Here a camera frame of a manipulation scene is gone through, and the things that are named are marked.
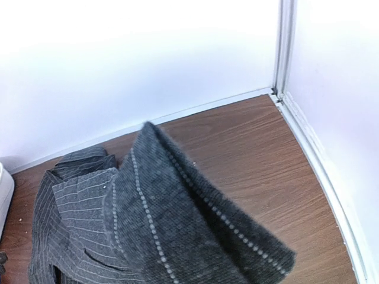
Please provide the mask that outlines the dark grey pinstriped shirt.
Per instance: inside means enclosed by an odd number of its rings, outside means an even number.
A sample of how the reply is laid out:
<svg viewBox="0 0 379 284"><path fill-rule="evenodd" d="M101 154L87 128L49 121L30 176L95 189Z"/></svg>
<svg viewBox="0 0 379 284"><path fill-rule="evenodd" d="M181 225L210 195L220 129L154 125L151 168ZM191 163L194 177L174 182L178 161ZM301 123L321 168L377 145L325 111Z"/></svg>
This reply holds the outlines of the dark grey pinstriped shirt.
<svg viewBox="0 0 379 284"><path fill-rule="evenodd" d="M30 283L279 283L296 254L147 122L118 164L101 146L45 171Z"/></svg>

